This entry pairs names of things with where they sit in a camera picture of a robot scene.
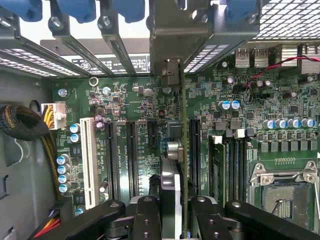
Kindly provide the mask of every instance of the white power connector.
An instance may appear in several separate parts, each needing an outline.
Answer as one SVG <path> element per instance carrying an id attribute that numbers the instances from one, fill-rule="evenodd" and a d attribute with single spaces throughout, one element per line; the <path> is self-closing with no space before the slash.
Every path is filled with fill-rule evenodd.
<path id="1" fill-rule="evenodd" d="M 67 126 L 67 114 L 65 103 L 42 103 L 41 113 L 43 114 L 46 106 L 52 106 L 53 110 L 53 128 L 50 130 L 58 130 Z"/>

